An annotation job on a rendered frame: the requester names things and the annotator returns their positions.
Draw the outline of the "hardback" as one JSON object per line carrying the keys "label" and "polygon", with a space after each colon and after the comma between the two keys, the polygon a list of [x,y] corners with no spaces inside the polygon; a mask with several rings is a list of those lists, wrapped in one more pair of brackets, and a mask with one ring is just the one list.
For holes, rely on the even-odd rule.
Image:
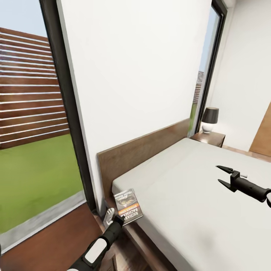
{"label": "hardback", "polygon": [[143,217],[142,210],[133,189],[114,195],[119,216],[124,217],[123,227]]}

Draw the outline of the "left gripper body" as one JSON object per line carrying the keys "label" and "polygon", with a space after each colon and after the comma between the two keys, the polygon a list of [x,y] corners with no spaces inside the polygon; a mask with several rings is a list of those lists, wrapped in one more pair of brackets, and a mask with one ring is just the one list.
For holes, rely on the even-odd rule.
{"label": "left gripper body", "polygon": [[113,223],[108,227],[107,230],[111,231],[114,234],[114,241],[118,239],[121,230],[123,229],[124,221],[124,217],[121,217],[117,214],[114,216]]}

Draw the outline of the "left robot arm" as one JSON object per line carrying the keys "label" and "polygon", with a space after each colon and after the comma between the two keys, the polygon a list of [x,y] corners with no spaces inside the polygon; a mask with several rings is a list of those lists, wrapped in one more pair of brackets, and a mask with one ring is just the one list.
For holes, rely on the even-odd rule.
{"label": "left robot arm", "polygon": [[[99,271],[101,261],[106,251],[118,239],[123,229],[124,217],[114,214],[114,208],[110,208],[105,214],[104,225],[106,231],[96,237],[88,246],[87,250],[73,263],[67,271]],[[112,217],[114,216],[114,221]]]}

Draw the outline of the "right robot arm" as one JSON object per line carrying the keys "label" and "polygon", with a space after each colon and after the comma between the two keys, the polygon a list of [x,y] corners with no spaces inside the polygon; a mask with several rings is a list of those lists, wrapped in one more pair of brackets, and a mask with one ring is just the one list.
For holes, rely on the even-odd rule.
{"label": "right robot arm", "polygon": [[248,174],[241,174],[240,172],[228,167],[217,167],[228,174],[232,174],[230,175],[230,184],[218,179],[221,184],[223,184],[232,192],[236,192],[236,190],[239,190],[240,192],[257,199],[261,203],[265,202],[266,200],[268,206],[271,208],[271,189],[264,189],[260,186],[255,185],[254,183],[249,182]]}

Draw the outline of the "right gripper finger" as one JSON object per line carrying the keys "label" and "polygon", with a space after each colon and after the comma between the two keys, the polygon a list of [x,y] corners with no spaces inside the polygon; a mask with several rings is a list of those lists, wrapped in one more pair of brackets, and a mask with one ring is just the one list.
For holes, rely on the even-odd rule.
{"label": "right gripper finger", "polygon": [[225,181],[222,181],[220,179],[218,179],[218,181],[230,190],[230,184],[229,183],[227,183]]}
{"label": "right gripper finger", "polygon": [[221,170],[223,170],[224,172],[228,173],[228,174],[233,174],[235,172],[235,170],[233,170],[232,168],[223,167],[223,166],[217,166],[217,167],[220,168]]}

